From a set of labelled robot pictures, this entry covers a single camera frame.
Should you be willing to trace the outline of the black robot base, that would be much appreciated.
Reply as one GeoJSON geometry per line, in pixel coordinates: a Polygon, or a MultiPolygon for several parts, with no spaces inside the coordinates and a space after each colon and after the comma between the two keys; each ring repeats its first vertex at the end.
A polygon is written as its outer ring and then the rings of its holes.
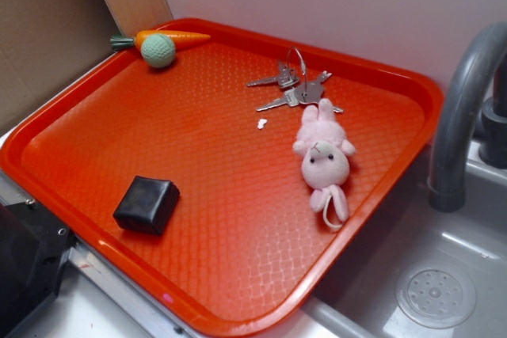
{"type": "Polygon", "coordinates": [[[1,206],[1,336],[17,334],[59,295],[74,234],[42,203],[1,206]]]}

